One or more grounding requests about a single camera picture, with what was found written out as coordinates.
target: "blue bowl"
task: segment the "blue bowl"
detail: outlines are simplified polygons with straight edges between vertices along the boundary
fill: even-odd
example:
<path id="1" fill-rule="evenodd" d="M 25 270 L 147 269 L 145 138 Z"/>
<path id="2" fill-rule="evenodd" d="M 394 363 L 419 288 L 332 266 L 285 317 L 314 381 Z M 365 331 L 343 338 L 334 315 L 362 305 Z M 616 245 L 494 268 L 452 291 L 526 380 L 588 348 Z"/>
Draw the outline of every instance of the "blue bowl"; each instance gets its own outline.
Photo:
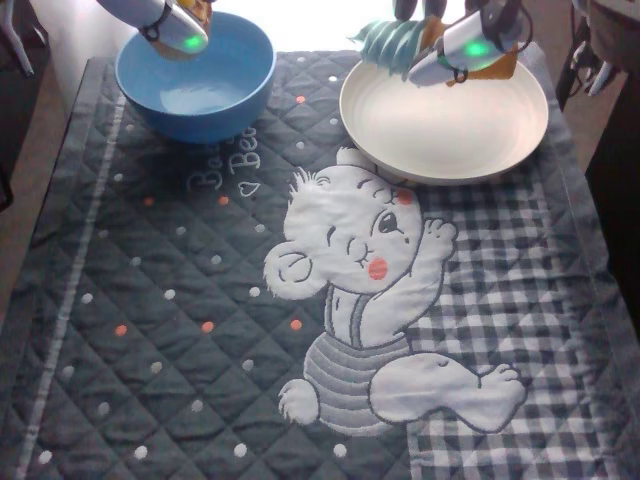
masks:
<path id="1" fill-rule="evenodd" d="M 140 35 L 116 59 L 118 86 L 151 128 L 189 143 L 233 137 L 262 113 L 276 53 L 250 21 L 214 12 L 207 49 L 187 61 L 162 58 Z"/>

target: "bright white background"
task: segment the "bright white background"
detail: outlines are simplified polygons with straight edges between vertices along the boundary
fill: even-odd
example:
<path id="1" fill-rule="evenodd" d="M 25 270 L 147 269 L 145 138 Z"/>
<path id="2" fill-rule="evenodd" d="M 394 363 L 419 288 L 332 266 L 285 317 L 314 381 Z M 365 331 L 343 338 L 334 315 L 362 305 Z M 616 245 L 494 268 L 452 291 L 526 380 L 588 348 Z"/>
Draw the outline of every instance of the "bright white background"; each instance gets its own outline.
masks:
<path id="1" fill-rule="evenodd" d="M 134 30 L 95 0 L 31 3 L 49 32 L 53 65 L 69 114 L 87 60 L 115 56 Z M 218 0 L 213 7 L 214 15 L 216 10 L 235 13 L 259 25 L 279 51 L 352 49 L 347 37 L 371 20 L 393 18 L 392 0 Z M 443 20 L 448 23 L 462 14 L 464 0 L 449 0 Z"/>

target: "plate rim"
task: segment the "plate rim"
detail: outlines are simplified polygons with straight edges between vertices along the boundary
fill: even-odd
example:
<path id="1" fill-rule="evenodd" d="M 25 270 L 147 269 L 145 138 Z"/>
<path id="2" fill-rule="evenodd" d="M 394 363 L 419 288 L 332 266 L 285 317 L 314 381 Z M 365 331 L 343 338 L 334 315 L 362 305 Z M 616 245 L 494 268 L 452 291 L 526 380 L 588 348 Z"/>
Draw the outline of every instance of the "plate rim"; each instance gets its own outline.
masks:
<path id="1" fill-rule="evenodd" d="M 361 143 L 353 135 L 352 130 L 349 128 L 348 122 L 345 121 L 345 117 L 344 117 L 344 108 L 345 108 L 344 107 L 344 103 L 345 103 L 345 93 L 344 92 L 345 92 L 345 86 L 348 84 L 349 80 L 352 79 L 352 77 L 356 73 L 358 73 L 358 70 L 363 68 L 366 65 L 370 65 L 370 64 L 365 63 L 362 60 L 359 61 L 351 69 L 351 71 L 349 72 L 349 74 L 345 78 L 344 82 L 342 83 L 342 87 L 340 89 L 340 97 L 339 97 L 340 117 L 342 118 L 342 124 L 344 125 L 345 129 L 347 130 L 347 133 L 349 134 L 349 138 L 354 143 L 354 145 L 358 148 L 358 150 L 360 150 L 368 159 L 370 159 L 373 163 L 378 165 L 380 168 L 382 168 L 384 170 L 387 170 L 388 172 L 390 172 L 390 173 L 392 173 L 392 174 L 394 174 L 394 175 L 396 175 L 398 177 L 405 178 L 407 180 L 410 180 L 410 181 L 413 181 L 413 182 L 417 182 L 417 183 L 421 183 L 421 184 L 424 184 L 424 185 L 435 185 L 435 186 L 455 186 L 455 185 L 469 185 L 469 184 L 474 184 L 474 183 L 480 183 L 480 182 L 489 180 L 491 178 L 495 178 L 495 177 L 498 177 L 500 175 L 503 175 L 503 174 L 509 172 L 510 170 L 516 168 L 518 165 L 522 164 L 522 162 L 524 162 L 528 158 L 530 158 L 531 155 L 536 151 L 536 149 L 540 146 L 540 144 L 544 140 L 544 137 L 546 136 L 546 133 L 547 133 L 547 131 L 549 129 L 549 99 L 547 98 L 547 95 L 545 94 L 544 89 L 542 88 L 542 85 L 540 84 L 540 82 L 538 81 L 536 76 L 531 72 L 531 70 L 529 70 L 526 67 L 526 65 L 524 65 L 522 62 L 520 62 L 518 60 L 516 68 L 523 69 L 526 72 L 526 74 L 529 75 L 530 78 L 532 78 L 534 80 L 534 83 L 535 83 L 535 85 L 537 87 L 536 88 L 537 93 L 538 93 L 538 95 L 540 96 L 541 99 L 544 99 L 544 104 L 545 104 L 545 108 L 544 108 L 544 125 L 545 125 L 545 128 L 544 128 L 544 130 L 542 132 L 542 135 L 540 136 L 540 138 L 535 143 L 535 146 L 533 148 L 531 148 L 531 150 L 521 160 L 518 160 L 515 163 L 513 163 L 512 165 L 509 165 L 509 166 L 507 166 L 505 168 L 502 168 L 500 170 L 497 170 L 495 172 L 488 173 L 486 175 L 473 176 L 473 177 L 464 177 L 464 178 L 447 178 L 447 177 L 426 177 L 426 176 L 423 176 L 423 175 L 418 175 L 418 174 L 414 174 L 414 173 L 411 173 L 411 172 L 406 172 L 406 171 L 404 171 L 402 169 L 394 167 L 393 165 L 385 163 L 384 161 L 376 158 L 374 155 L 369 153 L 365 148 L 363 148 Z"/>

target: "checkered fabric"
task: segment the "checkered fabric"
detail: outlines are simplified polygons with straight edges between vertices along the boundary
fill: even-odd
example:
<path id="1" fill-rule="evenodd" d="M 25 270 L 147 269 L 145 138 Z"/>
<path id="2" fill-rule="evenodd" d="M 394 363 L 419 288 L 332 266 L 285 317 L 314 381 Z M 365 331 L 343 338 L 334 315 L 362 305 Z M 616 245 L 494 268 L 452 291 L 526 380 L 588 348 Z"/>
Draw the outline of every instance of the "checkered fabric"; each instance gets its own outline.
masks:
<path id="1" fill-rule="evenodd" d="M 576 218 L 599 235 L 597 217 L 567 204 L 582 184 L 567 195 L 553 135 L 496 180 L 417 190 L 459 236 L 408 338 L 479 374 L 515 366 L 528 395 L 505 429 L 439 412 L 350 438 L 279 414 L 278 392 L 323 331 L 324 297 L 274 298 L 264 258 L 282 240 L 295 168 L 318 171 L 350 146 L 337 99 L 356 62 L 281 54 L 267 111 L 215 147 L 149 131 L 112 63 L 90 62 L 7 315 L 28 340 L 17 373 L 3 370 L 0 478 L 634 478 L 640 389 L 624 359 L 638 349 L 619 341 L 619 356 L 609 342 L 619 295 L 603 306 L 604 270 L 583 268 Z M 550 134 L 566 132 L 553 113 Z"/>

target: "white stitched line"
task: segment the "white stitched line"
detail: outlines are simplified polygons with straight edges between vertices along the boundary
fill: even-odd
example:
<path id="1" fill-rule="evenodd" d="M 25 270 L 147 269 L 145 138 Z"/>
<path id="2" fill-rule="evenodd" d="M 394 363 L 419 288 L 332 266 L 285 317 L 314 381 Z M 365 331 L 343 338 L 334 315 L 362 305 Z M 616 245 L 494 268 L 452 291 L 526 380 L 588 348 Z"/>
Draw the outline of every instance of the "white stitched line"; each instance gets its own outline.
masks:
<path id="1" fill-rule="evenodd" d="M 113 154 L 116 148 L 116 140 L 118 138 L 118 132 L 120 131 L 120 125 L 122 123 L 124 105 L 125 98 L 123 95 L 120 95 L 118 101 L 116 102 L 113 125 L 111 126 L 109 137 L 107 138 L 107 148 L 104 152 L 102 165 L 100 165 L 100 171 L 98 172 L 96 188 L 93 191 L 93 197 L 91 199 L 89 212 L 87 213 L 87 218 L 84 221 L 82 237 L 80 238 L 80 246 L 75 258 L 73 259 L 71 276 L 69 277 L 69 281 L 67 282 L 62 305 L 60 306 L 60 310 L 58 310 L 53 339 L 51 340 L 51 346 L 49 347 L 47 359 L 44 364 L 44 371 L 42 372 L 42 377 L 40 378 L 40 385 L 38 386 L 36 401 L 31 412 L 27 434 L 25 436 L 24 445 L 22 447 L 22 455 L 20 455 L 20 462 L 18 464 L 18 470 L 16 471 L 16 480 L 24 480 L 26 478 L 29 464 L 31 463 L 31 456 L 33 455 L 33 448 L 35 447 L 36 440 L 38 439 L 38 434 L 40 432 L 40 422 L 42 421 L 42 414 L 47 404 L 47 397 L 49 396 L 51 382 L 58 365 L 58 357 L 60 356 L 62 342 L 64 341 L 64 337 L 67 331 L 67 322 L 69 321 L 69 315 L 71 314 L 71 310 L 75 302 L 78 284 L 80 283 L 80 276 L 82 275 L 84 262 L 87 257 L 87 250 L 89 249 L 89 242 L 91 241 L 96 217 L 98 216 L 98 210 L 100 209 L 100 201 L 102 199 L 102 194 L 104 193 L 104 188 L 109 177 L 109 169 L 111 168 L 111 161 L 113 159 Z"/>

